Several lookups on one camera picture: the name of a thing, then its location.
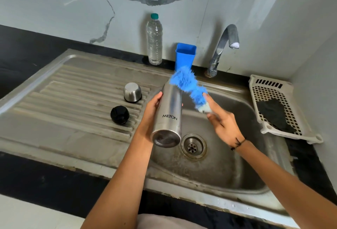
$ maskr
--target chrome faucet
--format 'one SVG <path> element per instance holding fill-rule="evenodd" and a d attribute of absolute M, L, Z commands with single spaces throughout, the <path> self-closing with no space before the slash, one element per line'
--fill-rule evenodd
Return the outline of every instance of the chrome faucet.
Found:
<path fill-rule="evenodd" d="M 215 77 L 218 73 L 217 68 L 219 64 L 219 59 L 228 40 L 230 48 L 239 49 L 239 34 L 235 24 L 229 24 L 227 28 L 223 31 L 218 46 L 215 49 L 214 55 L 210 60 L 210 66 L 205 72 L 205 76 L 212 78 Z"/>

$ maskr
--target forearm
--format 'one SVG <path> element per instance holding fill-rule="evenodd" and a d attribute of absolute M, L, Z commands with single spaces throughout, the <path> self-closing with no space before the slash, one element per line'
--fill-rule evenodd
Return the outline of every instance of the forearm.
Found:
<path fill-rule="evenodd" d="M 152 143 L 135 133 L 114 176 L 88 214 L 82 229 L 136 227 Z"/>
<path fill-rule="evenodd" d="M 237 152 L 259 174 L 301 228 L 337 228 L 337 206 L 261 153 L 251 142 Z"/>

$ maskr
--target water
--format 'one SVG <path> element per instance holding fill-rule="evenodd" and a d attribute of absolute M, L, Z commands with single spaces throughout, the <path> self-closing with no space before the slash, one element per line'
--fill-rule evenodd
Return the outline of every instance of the water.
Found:
<path fill-rule="evenodd" d="M 148 56 L 152 65 L 162 62 L 163 54 L 163 27 L 158 20 L 158 14 L 151 14 L 147 25 Z"/>

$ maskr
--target granite countertop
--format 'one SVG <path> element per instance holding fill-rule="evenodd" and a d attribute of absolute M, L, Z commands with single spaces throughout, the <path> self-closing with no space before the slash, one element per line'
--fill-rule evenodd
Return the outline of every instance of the granite countertop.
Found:
<path fill-rule="evenodd" d="M 148 58 L 130 52 L 0 25 L 0 97 L 71 48 L 149 65 Z M 156 66 L 174 70 L 174 62 Z M 201 67 L 192 67 L 203 76 Z M 219 71 L 214 81 L 248 87 L 249 78 Z M 286 139 L 299 179 L 337 205 L 337 195 L 312 145 Z M 0 152 L 0 194 L 85 218 L 108 183 L 102 177 Z M 278 228 L 261 221 L 213 210 L 195 203 L 143 191 L 139 213 L 168 215 L 207 228 Z"/>

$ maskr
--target bottle bottom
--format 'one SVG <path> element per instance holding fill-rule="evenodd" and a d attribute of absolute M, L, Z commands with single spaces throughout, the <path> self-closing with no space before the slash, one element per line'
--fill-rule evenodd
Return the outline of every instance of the bottle bottom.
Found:
<path fill-rule="evenodd" d="M 159 65 L 162 61 L 163 61 L 162 59 L 160 59 L 160 60 L 151 60 L 151 59 L 149 58 L 149 62 L 150 62 L 152 65 Z"/>

